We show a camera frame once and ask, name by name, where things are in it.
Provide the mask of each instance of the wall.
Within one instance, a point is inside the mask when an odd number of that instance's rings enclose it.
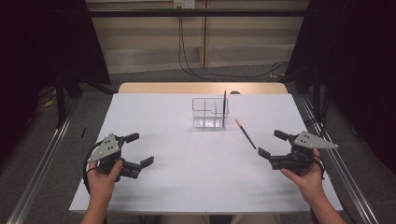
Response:
[[[173,1],[87,0],[89,9],[173,8]],[[196,0],[196,8],[306,8],[307,0]],[[93,18],[112,73],[179,68],[178,18]],[[303,18],[182,18],[190,67],[288,61]]]

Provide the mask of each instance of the wrist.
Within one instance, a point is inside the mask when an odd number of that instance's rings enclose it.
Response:
[[[324,192],[315,194],[314,197],[305,199],[305,201],[311,206],[311,208],[317,208],[321,207],[322,205],[330,203],[329,200],[327,199],[326,195]]]
[[[96,206],[96,205],[105,205],[106,207],[110,203],[110,200],[104,197],[95,197],[91,196],[90,198],[90,206]]]
[[[108,201],[96,200],[90,198],[90,204],[81,224],[92,224],[92,223],[103,223],[106,211],[108,207]]]
[[[316,204],[323,204],[329,201],[323,190],[318,192],[310,192],[308,195],[303,195],[304,200],[311,206]]]

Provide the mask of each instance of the pencil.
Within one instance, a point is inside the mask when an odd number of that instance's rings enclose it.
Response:
[[[226,104],[226,99],[227,99],[226,96],[225,96],[226,91],[227,90],[224,91],[224,99],[223,99],[223,125],[222,125],[223,128],[224,128],[224,118],[225,118],[225,104]]]
[[[244,127],[242,127],[241,122],[239,122],[239,120],[235,120],[236,123],[238,124],[239,128],[242,130],[242,132],[245,134],[245,136],[247,137],[247,140],[250,142],[250,144],[254,147],[254,149],[257,149],[256,146],[254,146],[253,142],[251,141],[251,139],[248,137],[247,132],[245,131]]]

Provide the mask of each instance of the black curtain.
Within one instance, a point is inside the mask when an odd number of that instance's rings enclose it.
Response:
[[[396,174],[396,4],[393,1],[312,0],[310,8],[333,12],[330,17],[304,19],[287,75],[301,67],[319,70],[321,82],[345,112],[374,154]],[[313,71],[297,76],[307,90]]]
[[[72,74],[109,83],[84,0],[0,1],[1,161],[34,114],[38,92]]]

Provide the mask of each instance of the metal rail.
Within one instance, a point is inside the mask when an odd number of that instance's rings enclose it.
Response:
[[[71,105],[70,113],[66,117],[66,120],[52,136],[52,139],[46,149],[46,152],[44,153],[43,158],[38,164],[38,167],[35,169],[35,173],[30,179],[27,188],[18,200],[17,205],[15,206],[7,221],[7,224],[22,224],[23,221],[26,219],[29,209],[32,206],[33,201],[35,200],[35,196],[40,190],[47,171],[50,168],[52,159],[55,156],[56,151],[58,150],[58,147],[62,142],[62,139],[64,138],[64,134],[66,133],[67,128],[70,124],[70,119],[76,112],[77,104],[78,101],[73,102],[73,104]]]
[[[309,118],[313,119],[315,116],[314,113],[312,112],[313,106],[311,102],[306,97],[302,98],[302,102],[307,115],[309,116]],[[319,122],[315,122],[314,127],[318,132],[318,134],[320,134],[320,130],[323,127],[322,124]],[[332,139],[330,138],[329,134],[326,131],[323,132],[323,138],[332,142]],[[340,175],[341,180],[343,181],[344,186],[346,187],[346,190],[348,191],[353,203],[355,204],[355,207],[358,209],[358,212],[361,214],[361,218],[364,221],[364,223],[366,224],[379,223],[377,218],[375,217],[375,214],[370,204],[367,202],[367,199],[364,197],[363,193],[361,192],[361,189],[358,187],[358,184],[355,182],[352,175],[348,171],[346,164],[341,158],[341,155],[335,149],[326,150],[326,151],[328,152],[329,157],[332,160],[335,169],[337,170],[337,173]]]
[[[87,12],[66,12],[85,14]],[[307,17],[329,12],[307,9],[91,9],[93,18],[108,17]]]

